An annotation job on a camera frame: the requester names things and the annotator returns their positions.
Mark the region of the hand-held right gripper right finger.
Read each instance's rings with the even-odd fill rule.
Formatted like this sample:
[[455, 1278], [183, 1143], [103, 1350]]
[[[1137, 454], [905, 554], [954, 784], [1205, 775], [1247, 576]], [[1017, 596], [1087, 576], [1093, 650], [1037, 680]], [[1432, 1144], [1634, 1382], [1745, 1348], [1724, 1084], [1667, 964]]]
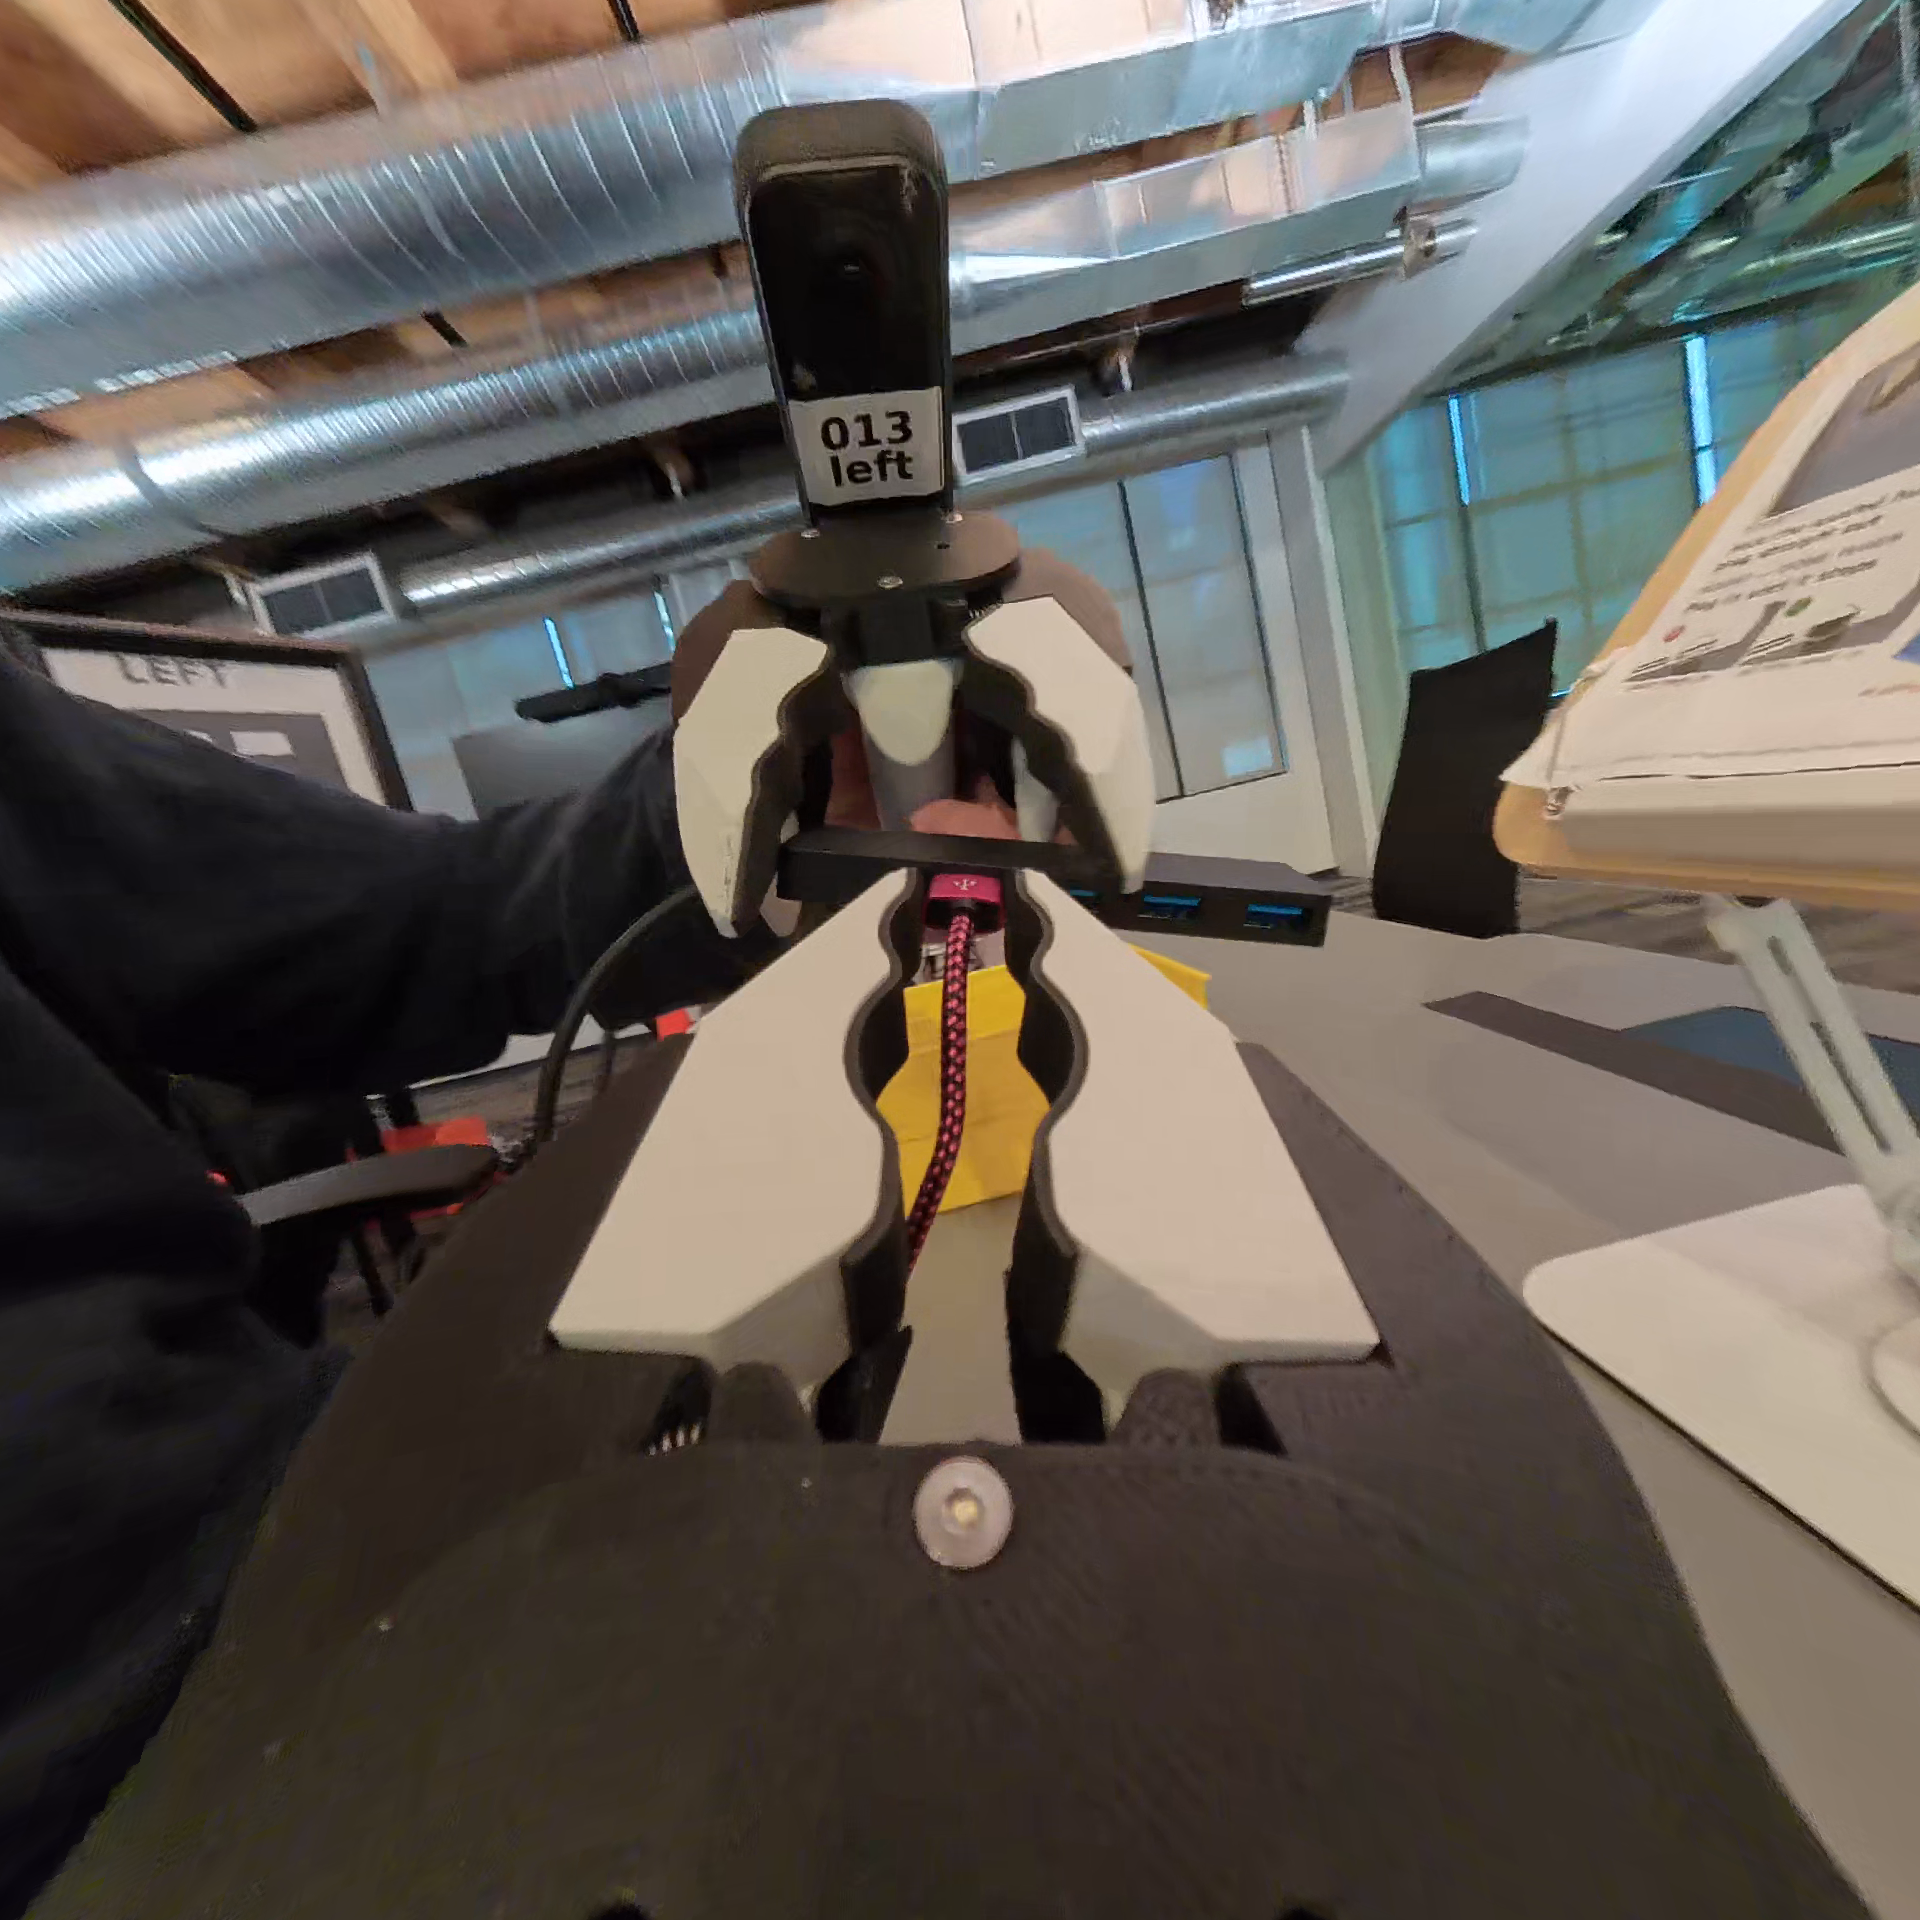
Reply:
[[1381, 1358], [1232, 1031], [1040, 874], [1003, 942], [1047, 1100], [1003, 1278], [1020, 1437], [1100, 1444], [1154, 1374]]

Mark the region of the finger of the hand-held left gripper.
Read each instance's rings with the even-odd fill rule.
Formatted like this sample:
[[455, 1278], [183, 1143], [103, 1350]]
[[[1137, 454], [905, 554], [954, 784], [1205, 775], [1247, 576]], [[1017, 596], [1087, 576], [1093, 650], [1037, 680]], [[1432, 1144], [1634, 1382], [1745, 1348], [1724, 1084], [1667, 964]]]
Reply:
[[690, 621], [672, 662], [675, 789], [688, 877], [730, 940], [788, 940], [781, 855], [824, 826], [842, 736], [831, 645], [786, 623]]
[[1143, 887], [1156, 807], [1145, 711], [1093, 630], [1055, 596], [977, 615], [964, 709], [1010, 741], [1021, 839], [1068, 832], [1109, 883]]

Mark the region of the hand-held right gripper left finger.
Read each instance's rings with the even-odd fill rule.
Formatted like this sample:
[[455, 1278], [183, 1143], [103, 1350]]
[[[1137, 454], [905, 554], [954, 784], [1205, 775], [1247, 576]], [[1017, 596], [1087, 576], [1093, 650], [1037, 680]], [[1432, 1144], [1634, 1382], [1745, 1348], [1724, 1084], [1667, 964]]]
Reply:
[[562, 1348], [769, 1364], [824, 1437], [881, 1440], [911, 1346], [881, 1093], [919, 962], [895, 868], [703, 1020], [552, 1315]]

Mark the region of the yellow plastic bin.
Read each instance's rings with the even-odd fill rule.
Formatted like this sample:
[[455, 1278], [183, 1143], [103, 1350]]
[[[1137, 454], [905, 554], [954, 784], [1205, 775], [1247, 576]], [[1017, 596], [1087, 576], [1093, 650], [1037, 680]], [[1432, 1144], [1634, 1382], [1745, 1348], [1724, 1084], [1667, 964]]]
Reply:
[[[904, 991], [908, 1054], [879, 1095], [897, 1135], [904, 1205], [916, 1199], [940, 1124], [943, 982], [930, 976]], [[972, 972], [967, 988], [967, 1116], [943, 1212], [1020, 1195], [1031, 1144], [1047, 1112], [1043, 1088], [1021, 1068], [1017, 1043], [1024, 991], [1009, 967]]]

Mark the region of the person's left forearm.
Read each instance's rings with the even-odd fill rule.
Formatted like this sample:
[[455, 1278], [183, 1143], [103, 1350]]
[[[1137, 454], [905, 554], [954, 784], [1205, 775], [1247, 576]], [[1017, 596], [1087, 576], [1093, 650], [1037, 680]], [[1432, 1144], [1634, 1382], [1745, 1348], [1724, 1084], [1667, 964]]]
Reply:
[[359, 800], [5, 660], [5, 1093], [194, 1075], [375, 1093], [557, 1028], [688, 883], [672, 733], [461, 823]]

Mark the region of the person's left hand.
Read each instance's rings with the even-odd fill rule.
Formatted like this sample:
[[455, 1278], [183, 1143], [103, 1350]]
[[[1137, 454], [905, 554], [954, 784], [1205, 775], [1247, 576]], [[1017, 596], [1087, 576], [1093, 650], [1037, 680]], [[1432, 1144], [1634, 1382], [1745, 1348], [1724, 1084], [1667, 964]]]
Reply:
[[949, 797], [916, 807], [911, 830], [943, 836], [973, 836], [993, 842], [1040, 844], [1037, 828], [1021, 826], [1017, 807], [1005, 802], [993, 784], [984, 784], [972, 800]]

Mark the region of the black office chair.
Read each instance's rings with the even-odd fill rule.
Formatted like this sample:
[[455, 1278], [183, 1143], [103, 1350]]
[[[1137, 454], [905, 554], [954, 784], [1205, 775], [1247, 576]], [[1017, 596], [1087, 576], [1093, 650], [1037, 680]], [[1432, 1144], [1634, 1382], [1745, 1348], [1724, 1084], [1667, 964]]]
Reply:
[[1557, 621], [1409, 679], [1400, 762], [1372, 871], [1383, 924], [1466, 940], [1520, 927], [1520, 868], [1495, 842], [1505, 771], [1540, 733]]

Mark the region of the printed instruction sheet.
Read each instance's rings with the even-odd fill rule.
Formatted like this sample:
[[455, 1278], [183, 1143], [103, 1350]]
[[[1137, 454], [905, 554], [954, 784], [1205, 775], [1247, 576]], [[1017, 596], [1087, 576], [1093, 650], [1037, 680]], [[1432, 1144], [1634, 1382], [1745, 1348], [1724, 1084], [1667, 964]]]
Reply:
[[1852, 351], [1643, 638], [1513, 766], [1548, 789], [1915, 764], [1917, 350]]

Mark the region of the silver ventilation duct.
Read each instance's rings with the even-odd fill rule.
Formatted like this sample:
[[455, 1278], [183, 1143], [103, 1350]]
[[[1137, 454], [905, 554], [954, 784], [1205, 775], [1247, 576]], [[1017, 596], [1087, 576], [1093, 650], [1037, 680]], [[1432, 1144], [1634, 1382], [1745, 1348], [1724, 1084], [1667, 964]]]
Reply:
[[1553, 4], [794, 7], [49, 184], [5, 204], [5, 415], [727, 242], [738, 135], [784, 104], [908, 102], [972, 183], [1322, 101], [1429, 31], [1564, 29]]
[[[1241, 370], [1221, 351], [1135, 394], [1058, 370], [964, 396], [959, 485], [1243, 427], [1333, 415], [1351, 373], [1331, 351]], [[612, 446], [775, 412], [757, 318], [741, 309], [512, 357], [476, 351], [416, 386], [364, 378], [145, 436], [5, 460], [5, 590], [35, 591], [269, 538]]]

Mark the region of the framed wall sign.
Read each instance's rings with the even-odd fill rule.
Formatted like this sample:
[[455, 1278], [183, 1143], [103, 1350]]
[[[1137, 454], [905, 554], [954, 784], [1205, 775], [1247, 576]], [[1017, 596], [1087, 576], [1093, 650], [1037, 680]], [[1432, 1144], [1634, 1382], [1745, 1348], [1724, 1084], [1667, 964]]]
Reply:
[[12, 655], [80, 699], [413, 808], [368, 670], [343, 642], [32, 608], [5, 608], [2, 636]]

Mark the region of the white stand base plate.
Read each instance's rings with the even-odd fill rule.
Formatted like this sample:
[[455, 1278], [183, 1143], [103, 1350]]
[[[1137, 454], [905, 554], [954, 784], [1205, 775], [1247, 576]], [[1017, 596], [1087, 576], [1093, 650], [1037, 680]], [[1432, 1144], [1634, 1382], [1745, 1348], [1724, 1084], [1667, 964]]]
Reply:
[[1577, 1358], [1829, 1548], [1917, 1603], [1917, 1298], [1837, 1183], [1539, 1263]]

